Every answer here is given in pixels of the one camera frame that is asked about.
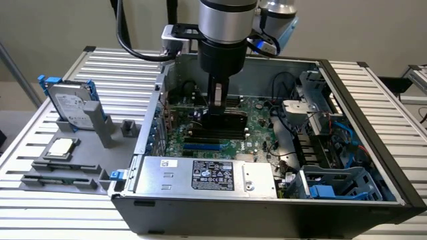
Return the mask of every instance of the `robotic arm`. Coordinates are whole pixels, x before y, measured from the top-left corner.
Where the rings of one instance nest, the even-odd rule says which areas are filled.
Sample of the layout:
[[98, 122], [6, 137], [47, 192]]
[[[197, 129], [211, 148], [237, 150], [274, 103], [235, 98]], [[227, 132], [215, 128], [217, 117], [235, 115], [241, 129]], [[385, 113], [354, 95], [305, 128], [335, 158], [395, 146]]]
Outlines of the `robotic arm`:
[[266, 57], [281, 54], [298, 23], [295, 0], [201, 0], [199, 25], [175, 24], [162, 35], [165, 56], [153, 57], [135, 52], [123, 42], [118, 1], [118, 39], [135, 57], [166, 62], [190, 51], [190, 40], [198, 40], [199, 65], [209, 73], [209, 115], [223, 115], [230, 77], [241, 72], [247, 48]]

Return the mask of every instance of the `gray bracket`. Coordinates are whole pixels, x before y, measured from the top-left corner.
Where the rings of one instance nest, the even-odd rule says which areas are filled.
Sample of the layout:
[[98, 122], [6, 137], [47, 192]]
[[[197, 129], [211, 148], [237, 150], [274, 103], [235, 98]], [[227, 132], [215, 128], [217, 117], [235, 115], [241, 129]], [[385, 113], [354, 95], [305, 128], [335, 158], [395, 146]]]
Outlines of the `gray bracket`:
[[112, 147], [112, 136], [111, 136], [111, 131], [112, 131], [112, 119], [108, 116], [107, 120], [103, 118], [103, 111], [102, 111], [102, 103], [99, 101], [87, 101], [83, 107], [83, 112], [88, 115], [95, 132], [99, 136], [102, 145], [104, 148], [111, 148]]
[[74, 133], [75, 129], [74, 129], [72, 124], [68, 121], [62, 121], [60, 119], [62, 118], [59, 117], [55, 122], [59, 127], [59, 130], [64, 133]]
[[347, 169], [322, 168], [315, 165], [305, 165], [297, 174], [286, 191], [286, 197], [298, 193], [301, 199], [310, 198], [309, 187], [314, 185], [331, 185], [337, 195], [355, 196], [369, 193], [371, 201], [382, 201], [383, 196], [375, 185], [370, 173], [363, 167]]
[[139, 130], [134, 120], [123, 120], [121, 130], [125, 138], [137, 138], [139, 136]]
[[[114, 123], [112, 129], [119, 127], [121, 123]], [[110, 174], [130, 166], [138, 139], [123, 137], [122, 131], [117, 130], [111, 135], [112, 147], [104, 148], [98, 138], [94, 130], [58, 131], [43, 154], [34, 161], [32, 169], [24, 174], [19, 189], [106, 195]], [[74, 139], [76, 146], [71, 154], [66, 158], [44, 158], [58, 139]]]

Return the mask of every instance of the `blue wire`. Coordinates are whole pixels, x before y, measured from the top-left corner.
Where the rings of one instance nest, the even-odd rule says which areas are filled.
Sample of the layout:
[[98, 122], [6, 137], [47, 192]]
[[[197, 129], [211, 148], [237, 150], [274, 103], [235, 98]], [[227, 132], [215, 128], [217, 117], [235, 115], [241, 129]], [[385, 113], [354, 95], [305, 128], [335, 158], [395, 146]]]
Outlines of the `blue wire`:
[[353, 165], [353, 163], [354, 163], [354, 153], [351, 152], [351, 153], [349, 154], [349, 162], [347, 162], [347, 164], [346, 164], [345, 169], [349, 169], [350, 166]]
[[354, 131], [342, 123], [334, 122], [334, 125], [338, 126], [339, 128], [345, 129], [350, 133], [350, 140], [354, 140]]

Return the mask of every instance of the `capacitor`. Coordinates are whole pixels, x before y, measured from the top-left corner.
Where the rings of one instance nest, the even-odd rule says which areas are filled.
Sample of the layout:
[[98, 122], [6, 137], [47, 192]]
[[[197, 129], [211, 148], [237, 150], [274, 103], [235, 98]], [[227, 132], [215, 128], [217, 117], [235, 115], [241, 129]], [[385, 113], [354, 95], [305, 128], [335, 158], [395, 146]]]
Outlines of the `capacitor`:
[[263, 110], [263, 105], [262, 104], [255, 104], [255, 108], [257, 108], [257, 110]]
[[159, 115], [159, 113], [162, 112], [162, 108], [159, 106], [155, 107], [155, 111], [154, 111], [154, 115]]
[[147, 144], [151, 144], [155, 142], [155, 135], [149, 136], [147, 138]]
[[267, 142], [266, 141], [262, 143], [262, 150], [265, 153], [267, 153]]
[[147, 144], [147, 146], [146, 146], [146, 154], [150, 154], [150, 153], [153, 152], [153, 150], [154, 150], [154, 144], [150, 143], [150, 144]]
[[273, 144], [273, 149], [277, 150], [279, 147], [279, 142], [277, 141], [274, 144]]
[[269, 119], [269, 126], [267, 126], [270, 129], [273, 129], [274, 128], [274, 122], [273, 122], [273, 119], [270, 118]]
[[158, 128], [157, 128], [157, 127], [153, 127], [153, 128], [150, 129], [150, 134], [151, 134], [151, 135], [157, 134], [157, 131], [158, 131]]
[[266, 126], [266, 120], [263, 118], [258, 119], [258, 123], [262, 127]]

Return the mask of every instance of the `red wire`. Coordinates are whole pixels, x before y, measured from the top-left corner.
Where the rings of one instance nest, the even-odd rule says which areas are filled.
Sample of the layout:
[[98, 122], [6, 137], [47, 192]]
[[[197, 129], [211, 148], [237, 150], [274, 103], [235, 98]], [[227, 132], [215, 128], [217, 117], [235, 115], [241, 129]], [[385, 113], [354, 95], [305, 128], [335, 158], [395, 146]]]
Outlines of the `red wire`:
[[367, 155], [370, 155], [369, 150], [366, 149], [365, 146], [359, 145], [358, 148], [361, 148], [361, 149], [365, 151], [365, 153], [366, 153]]

